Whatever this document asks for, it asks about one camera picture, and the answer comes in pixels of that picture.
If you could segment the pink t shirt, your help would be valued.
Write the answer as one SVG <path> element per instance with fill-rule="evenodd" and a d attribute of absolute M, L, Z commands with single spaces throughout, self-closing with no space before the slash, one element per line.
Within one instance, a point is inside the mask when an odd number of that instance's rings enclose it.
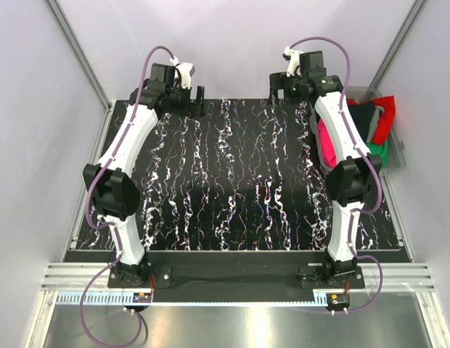
<path fill-rule="evenodd" d="M 317 123 L 317 132 L 323 161 L 327 167 L 334 168 L 337 165 L 337 158 L 327 127 L 322 119 Z"/>

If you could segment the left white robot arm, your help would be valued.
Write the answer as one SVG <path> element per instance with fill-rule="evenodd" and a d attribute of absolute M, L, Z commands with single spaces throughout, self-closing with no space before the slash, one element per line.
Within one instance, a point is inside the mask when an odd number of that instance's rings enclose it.
<path fill-rule="evenodd" d="M 205 89 L 197 87 L 191 98 L 195 65 L 171 59 L 155 63 L 148 78 L 131 95 L 115 138 L 96 164 L 87 164 L 83 179 L 87 188 L 86 219 L 94 228 L 109 228 L 115 242 L 115 261 L 110 277 L 140 287 L 149 283 L 147 253 L 139 238 L 136 211 L 141 194 L 131 176 L 144 142 L 164 114 L 201 115 Z"/>

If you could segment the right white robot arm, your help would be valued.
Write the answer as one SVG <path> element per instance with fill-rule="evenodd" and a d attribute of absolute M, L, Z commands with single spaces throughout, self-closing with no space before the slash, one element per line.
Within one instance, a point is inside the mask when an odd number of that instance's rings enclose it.
<path fill-rule="evenodd" d="M 335 288 L 356 276 L 356 232 L 366 211 L 366 197 L 372 189 L 381 189 L 382 159 L 362 140 L 343 84 L 338 76 L 327 74 L 322 52 L 287 47 L 282 56 L 288 66 L 286 71 L 270 75 L 269 101 L 276 102 L 282 94 L 286 102 L 309 103 L 323 121 L 335 150 L 337 164 L 326 179 L 333 206 L 332 232 L 319 272 L 323 282 Z"/>

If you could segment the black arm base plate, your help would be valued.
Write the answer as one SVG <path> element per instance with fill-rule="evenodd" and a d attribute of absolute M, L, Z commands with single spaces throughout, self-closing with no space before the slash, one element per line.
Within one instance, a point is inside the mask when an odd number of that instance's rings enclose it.
<path fill-rule="evenodd" d="M 140 276 L 110 272 L 108 285 L 112 288 L 141 288 L 153 285 L 169 289 L 184 284 L 212 283 L 277 283 L 297 286 L 301 289 L 364 289 L 361 268 L 355 273 L 333 280 L 322 273 L 320 265 L 290 264 L 184 264 L 148 266 Z"/>

